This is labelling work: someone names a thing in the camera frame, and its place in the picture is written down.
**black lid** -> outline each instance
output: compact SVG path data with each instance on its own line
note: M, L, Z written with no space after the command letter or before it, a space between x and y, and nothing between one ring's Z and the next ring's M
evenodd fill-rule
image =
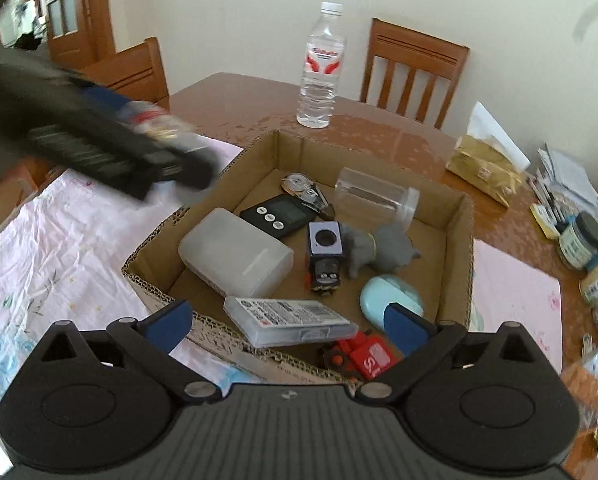
M583 211L577 215L575 224L582 233L582 237L595 249L598 249L598 222L593 215Z

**white bottle cap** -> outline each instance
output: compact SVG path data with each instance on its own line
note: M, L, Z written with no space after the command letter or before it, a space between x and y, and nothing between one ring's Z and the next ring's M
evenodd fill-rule
M332 4L330 2L323 2L321 4L321 12L325 14L335 14L336 16L340 16L342 9L342 4Z

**black digital timer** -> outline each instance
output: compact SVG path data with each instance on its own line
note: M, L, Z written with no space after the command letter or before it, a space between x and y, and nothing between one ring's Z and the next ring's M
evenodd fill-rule
M308 225L317 215L298 198L284 193L241 211L239 216L279 239Z

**gray elephant toy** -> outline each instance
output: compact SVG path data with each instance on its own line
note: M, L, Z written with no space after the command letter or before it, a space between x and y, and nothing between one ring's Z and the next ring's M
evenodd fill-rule
M377 272L396 272L421 257L399 222L382 225L375 234L341 224L341 236L351 278L356 278L359 269L367 264Z

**table top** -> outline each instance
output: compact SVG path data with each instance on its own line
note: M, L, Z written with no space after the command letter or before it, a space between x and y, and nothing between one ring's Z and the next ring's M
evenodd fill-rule
M536 202L530 189L521 189L506 209L445 170L445 162L457 141L454 137L432 126L342 97L337 98L330 125L314 130L297 123L297 101L295 85L217 73L159 104L197 126L199 133L238 146L246 147L261 134L279 129L374 155L467 193L474 202L475 238L559 280L564 366L581 357L584 333L598 337L590 309L579 292L579 282L585 274L567 269L557 256L554 242L544 237L529 210Z

